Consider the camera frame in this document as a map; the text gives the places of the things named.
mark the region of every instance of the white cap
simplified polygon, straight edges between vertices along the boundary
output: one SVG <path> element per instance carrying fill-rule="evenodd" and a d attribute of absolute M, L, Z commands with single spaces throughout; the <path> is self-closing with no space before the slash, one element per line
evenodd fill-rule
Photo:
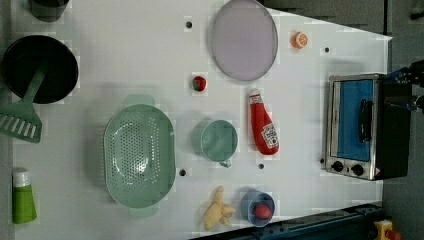
<path fill-rule="evenodd" d="M 13 172 L 13 186 L 25 187 L 31 185 L 31 177 L 28 170 L 19 169 Z"/>
<path fill-rule="evenodd" d="M 251 89 L 248 89 L 248 90 L 249 90 L 249 96 L 261 94 L 261 92 L 257 88 L 251 88 Z"/>

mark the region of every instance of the small orange object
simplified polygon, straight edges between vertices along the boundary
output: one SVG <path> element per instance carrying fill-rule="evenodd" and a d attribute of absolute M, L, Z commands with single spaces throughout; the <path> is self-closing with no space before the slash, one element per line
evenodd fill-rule
<path fill-rule="evenodd" d="M 308 44 L 308 36 L 303 32 L 297 32 L 290 42 L 295 48 L 304 48 Z"/>

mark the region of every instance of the red tomato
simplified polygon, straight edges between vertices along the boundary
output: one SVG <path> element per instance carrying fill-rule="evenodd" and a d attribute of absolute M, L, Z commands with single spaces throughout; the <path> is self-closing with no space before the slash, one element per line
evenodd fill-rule
<path fill-rule="evenodd" d="M 271 216 L 271 209 L 263 203 L 260 203 L 256 205 L 255 209 L 253 210 L 253 214 L 255 214 L 256 217 L 261 219 L 267 219 Z"/>
<path fill-rule="evenodd" d="M 194 90 L 196 90 L 198 92 L 201 92 L 201 91 L 205 90 L 205 88 L 206 88 L 206 79 L 204 79 L 201 76 L 196 76 L 193 79 L 193 88 L 194 88 Z"/>

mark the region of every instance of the small hole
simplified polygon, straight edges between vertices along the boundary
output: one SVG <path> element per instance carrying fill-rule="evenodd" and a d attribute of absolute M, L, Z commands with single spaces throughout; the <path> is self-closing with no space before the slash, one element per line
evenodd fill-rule
<path fill-rule="evenodd" d="M 187 174 L 186 170 L 181 169 L 180 170 L 180 176 L 184 177 Z"/>

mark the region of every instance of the black frying pan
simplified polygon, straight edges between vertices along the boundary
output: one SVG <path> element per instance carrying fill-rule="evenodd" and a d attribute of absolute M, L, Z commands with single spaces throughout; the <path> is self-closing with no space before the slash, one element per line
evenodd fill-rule
<path fill-rule="evenodd" d="M 63 43 L 46 36 L 29 36 L 14 42 L 3 56 L 3 75 L 10 90 L 23 97 L 43 56 L 51 56 L 50 66 L 35 95 L 34 103 L 62 100 L 78 80 L 77 61 Z"/>

